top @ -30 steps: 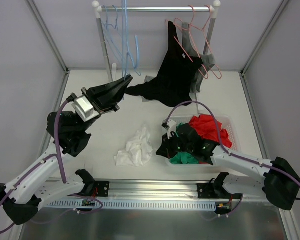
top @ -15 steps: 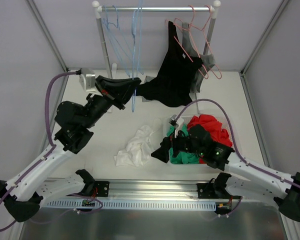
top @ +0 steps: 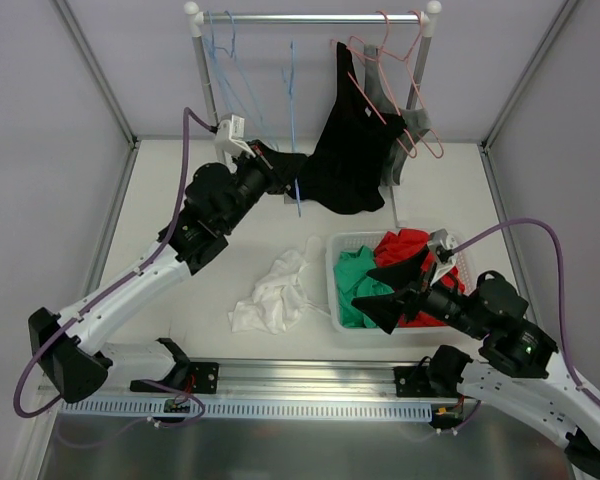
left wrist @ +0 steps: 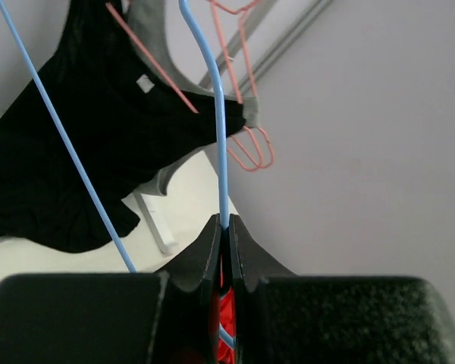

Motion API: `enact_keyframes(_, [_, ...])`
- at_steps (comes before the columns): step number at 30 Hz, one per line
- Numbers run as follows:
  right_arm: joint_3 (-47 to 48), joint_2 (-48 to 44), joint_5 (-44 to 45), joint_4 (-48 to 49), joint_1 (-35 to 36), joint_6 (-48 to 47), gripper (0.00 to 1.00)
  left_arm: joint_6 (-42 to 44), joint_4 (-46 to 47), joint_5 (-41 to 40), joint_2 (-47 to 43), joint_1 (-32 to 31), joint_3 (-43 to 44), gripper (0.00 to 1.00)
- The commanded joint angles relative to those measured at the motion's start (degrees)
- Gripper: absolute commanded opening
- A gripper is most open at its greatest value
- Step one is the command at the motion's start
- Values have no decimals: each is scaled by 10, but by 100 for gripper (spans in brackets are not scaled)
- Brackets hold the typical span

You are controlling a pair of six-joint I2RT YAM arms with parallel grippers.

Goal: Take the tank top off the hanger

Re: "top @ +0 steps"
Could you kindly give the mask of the red tank top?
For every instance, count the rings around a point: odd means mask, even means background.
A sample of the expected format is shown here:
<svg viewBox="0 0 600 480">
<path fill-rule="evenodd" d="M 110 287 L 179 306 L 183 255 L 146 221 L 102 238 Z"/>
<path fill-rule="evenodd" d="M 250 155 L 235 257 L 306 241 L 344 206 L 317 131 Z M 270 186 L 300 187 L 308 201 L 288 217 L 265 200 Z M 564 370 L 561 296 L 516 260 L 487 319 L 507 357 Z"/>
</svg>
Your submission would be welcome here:
<svg viewBox="0 0 600 480">
<path fill-rule="evenodd" d="M 429 233 L 416 229 L 402 229 L 397 233 L 389 232 L 385 234 L 380 244 L 374 250 L 376 268 L 392 265 L 414 256 L 422 248 L 427 248 L 428 237 Z M 442 265 L 436 263 L 432 254 L 429 252 L 429 256 L 422 269 L 427 270 L 431 267 L 435 268 L 431 284 L 438 282 L 444 275 L 448 273 L 453 273 L 458 278 L 458 269 L 455 266 L 455 260 L 456 258 L 454 258 L 453 263 Z M 394 292 L 408 293 L 407 287 L 401 290 L 393 290 L 392 293 Z M 464 294 L 467 296 L 467 299 L 465 300 L 466 304 L 469 296 L 466 294 L 466 292 L 464 292 Z M 400 323 L 396 329 L 403 328 L 406 325 L 406 322 L 400 320 Z"/>
</svg>

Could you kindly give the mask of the blue hanger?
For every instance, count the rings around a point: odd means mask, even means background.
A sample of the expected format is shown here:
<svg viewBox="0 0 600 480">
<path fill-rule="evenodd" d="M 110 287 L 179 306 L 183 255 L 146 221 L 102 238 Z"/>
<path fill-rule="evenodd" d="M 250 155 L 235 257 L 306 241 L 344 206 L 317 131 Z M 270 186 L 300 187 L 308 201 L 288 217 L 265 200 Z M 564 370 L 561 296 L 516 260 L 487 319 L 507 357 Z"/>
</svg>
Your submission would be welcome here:
<svg viewBox="0 0 600 480">
<path fill-rule="evenodd" d="M 290 142 L 292 153 L 298 153 L 297 142 L 296 142 L 296 115 L 295 115 L 295 58 L 296 48 L 295 42 L 291 40 L 290 45 L 290 66 L 288 70 L 282 70 L 282 78 L 286 85 L 287 96 L 289 101 L 289 115 L 290 115 Z M 294 180 L 294 193 L 295 202 L 297 208 L 298 217 L 302 217 L 301 199 L 300 199 L 300 188 L 299 182 L 296 178 Z"/>
<path fill-rule="evenodd" d="M 242 78 L 242 81 L 245 85 L 245 88 L 248 92 L 251 102 L 255 108 L 256 118 L 253 119 L 253 123 L 258 126 L 260 133 L 263 135 L 264 139 L 266 140 L 266 143 L 270 147 L 278 147 L 279 144 L 278 144 L 277 140 L 274 138 L 274 136 L 271 132 L 271 129 L 269 128 L 269 126 L 267 125 L 267 123 L 265 121 L 265 117 L 264 117 L 264 114 L 263 114 L 263 111 L 261 108 L 259 98 L 255 94 L 255 92 L 251 86 L 251 83 L 249 82 L 248 76 L 246 75 L 246 72 L 243 68 L 243 65 L 237 55 L 237 50 L 236 50 L 237 32 L 236 32 L 236 24 L 235 24 L 234 16 L 228 10 L 225 10 L 224 13 L 229 18 L 229 21 L 231 24 L 231 30 L 232 30 L 230 58 L 233 60 L 234 65 L 236 66 L 236 68 L 239 72 L 239 75 Z"/>
<path fill-rule="evenodd" d="M 224 52 L 225 55 L 233 62 L 233 64 L 236 67 L 239 67 L 236 56 L 236 29 L 234 18 L 228 10 L 225 10 L 224 13 L 229 18 L 229 22 L 232 27 L 231 46 L 229 49 L 227 49 L 226 47 L 217 44 L 214 23 L 212 18 L 209 18 L 210 37 L 206 41 L 207 53 L 210 56 L 212 68 L 214 70 L 216 81 L 220 89 L 221 98 L 223 100 L 227 112 L 236 113 L 238 110 L 241 110 L 241 112 L 245 116 L 248 116 L 248 110 L 246 109 L 240 97 L 236 94 L 235 90 L 233 89 L 233 86 L 229 81 L 229 78 L 226 75 L 226 71 L 222 67 L 219 58 L 219 53 Z"/>
</svg>

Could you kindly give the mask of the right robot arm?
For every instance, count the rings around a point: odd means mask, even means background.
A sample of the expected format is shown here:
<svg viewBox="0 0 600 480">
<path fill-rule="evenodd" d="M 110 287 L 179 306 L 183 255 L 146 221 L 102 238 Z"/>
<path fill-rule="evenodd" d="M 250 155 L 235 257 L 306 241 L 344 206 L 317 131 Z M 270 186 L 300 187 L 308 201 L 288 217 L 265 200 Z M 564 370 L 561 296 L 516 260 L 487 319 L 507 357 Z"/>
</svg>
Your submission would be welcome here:
<svg viewBox="0 0 600 480">
<path fill-rule="evenodd" d="M 569 372 L 558 344 L 525 317 L 528 303 L 498 272 L 483 273 L 464 294 L 442 276 L 452 253 L 423 248 L 403 262 L 369 271 L 392 293 L 359 297 L 355 308 L 382 331 L 425 313 L 481 341 L 478 358 L 440 346 L 423 372 L 441 397 L 463 395 L 525 423 L 559 446 L 570 463 L 600 479 L 600 401 L 589 398 Z"/>
</svg>

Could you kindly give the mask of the green tank top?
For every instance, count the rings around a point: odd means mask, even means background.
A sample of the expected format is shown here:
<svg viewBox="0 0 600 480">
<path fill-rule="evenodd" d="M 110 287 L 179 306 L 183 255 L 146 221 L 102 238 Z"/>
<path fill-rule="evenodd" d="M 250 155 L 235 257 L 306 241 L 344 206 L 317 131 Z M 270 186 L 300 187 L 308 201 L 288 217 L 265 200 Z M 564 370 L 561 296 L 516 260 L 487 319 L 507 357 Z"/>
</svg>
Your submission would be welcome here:
<svg viewBox="0 0 600 480">
<path fill-rule="evenodd" d="M 352 305 L 359 297 L 386 295 L 393 290 L 367 275 L 375 269 L 373 251 L 361 246 L 356 251 L 343 251 L 334 266 L 334 276 L 340 311 L 340 324 L 347 329 L 377 329 L 377 325 Z"/>
</svg>

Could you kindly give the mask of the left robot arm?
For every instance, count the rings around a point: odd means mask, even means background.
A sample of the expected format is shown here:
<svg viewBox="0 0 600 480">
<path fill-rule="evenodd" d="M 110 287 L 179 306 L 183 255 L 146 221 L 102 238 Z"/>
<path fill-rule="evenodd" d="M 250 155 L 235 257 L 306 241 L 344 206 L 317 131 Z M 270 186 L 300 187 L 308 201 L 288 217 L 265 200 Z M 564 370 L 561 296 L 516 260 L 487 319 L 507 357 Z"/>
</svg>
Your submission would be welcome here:
<svg viewBox="0 0 600 480">
<path fill-rule="evenodd" d="M 149 250 L 109 284 L 53 313 L 29 320 L 33 357 L 67 403 L 106 384 L 135 392 L 176 391 L 187 382 L 190 361 L 169 338 L 146 344 L 113 344 L 111 336 L 147 303 L 196 275 L 228 245 L 228 237 L 265 194 L 289 192 L 307 157 L 282 153 L 255 140 L 222 163 L 199 167 L 180 189 L 176 215 Z"/>
</svg>

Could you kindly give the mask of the white tank top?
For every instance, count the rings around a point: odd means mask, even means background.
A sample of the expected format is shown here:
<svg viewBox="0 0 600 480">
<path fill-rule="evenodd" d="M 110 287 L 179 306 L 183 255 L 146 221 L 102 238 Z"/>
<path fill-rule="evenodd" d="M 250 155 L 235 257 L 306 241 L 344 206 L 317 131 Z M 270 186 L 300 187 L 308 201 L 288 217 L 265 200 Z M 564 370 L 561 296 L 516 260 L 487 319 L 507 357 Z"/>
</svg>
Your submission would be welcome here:
<svg viewBox="0 0 600 480">
<path fill-rule="evenodd" d="M 288 332 L 311 313 L 330 315 L 326 295 L 323 241 L 310 236 L 302 250 L 289 249 L 278 256 L 259 279 L 251 295 L 228 313 L 231 331 Z"/>
</svg>

